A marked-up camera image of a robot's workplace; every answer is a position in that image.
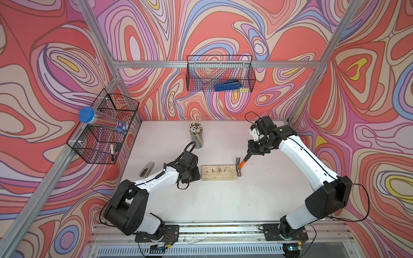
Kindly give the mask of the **wooden block with nails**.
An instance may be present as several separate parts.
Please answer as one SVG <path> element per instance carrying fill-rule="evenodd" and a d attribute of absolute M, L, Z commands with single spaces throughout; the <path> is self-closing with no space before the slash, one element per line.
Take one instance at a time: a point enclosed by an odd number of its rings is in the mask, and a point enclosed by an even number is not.
<path fill-rule="evenodd" d="M 201 179 L 203 181 L 235 181 L 238 175 L 235 165 L 204 165 Z"/>

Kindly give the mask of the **claw hammer orange black handle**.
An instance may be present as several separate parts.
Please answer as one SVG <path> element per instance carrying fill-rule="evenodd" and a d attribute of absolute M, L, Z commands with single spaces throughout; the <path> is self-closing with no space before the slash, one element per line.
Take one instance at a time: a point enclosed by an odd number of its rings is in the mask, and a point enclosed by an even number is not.
<path fill-rule="evenodd" d="M 242 177 L 242 168 L 251 156 L 251 154 L 247 154 L 244 159 L 241 159 L 240 157 L 236 158 L 236 172 L 238 177 Z"/>

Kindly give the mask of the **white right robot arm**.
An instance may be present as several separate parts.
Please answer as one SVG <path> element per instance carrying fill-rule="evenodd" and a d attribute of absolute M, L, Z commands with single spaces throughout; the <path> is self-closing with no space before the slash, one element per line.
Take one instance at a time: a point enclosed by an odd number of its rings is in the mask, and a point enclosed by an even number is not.
<path fill-rule="evenodd" d="M 346 207 L 352 181 L 347 176 L 340 177 L 324 165 L 291 126 L 276 126 L 266 116 L 253 123 L 250 135 L 252 139 L 248 141 L 247 155 L 241 167 L 253 155 L 265 155 L 278 149 L 297 165 L 313 189 L 304 204 L 280 219 L 280 238 L 290 240 L 304 226 Z"/>

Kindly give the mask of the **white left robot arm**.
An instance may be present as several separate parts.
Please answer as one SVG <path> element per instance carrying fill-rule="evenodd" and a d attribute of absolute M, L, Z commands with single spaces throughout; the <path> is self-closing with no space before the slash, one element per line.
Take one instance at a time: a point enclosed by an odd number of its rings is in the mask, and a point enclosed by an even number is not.
<path fill-rule="evenodd" d="M 198 156 L 185 150 L 148 178 L 122 181 L 105 205 L 103 218 L 125 235 L 139 232 L 161 238 L 165 223 L 159 216 L 146 211 L 148 201 L 169 186 L 189 185 L 200 180 L 198 161 Z"/>

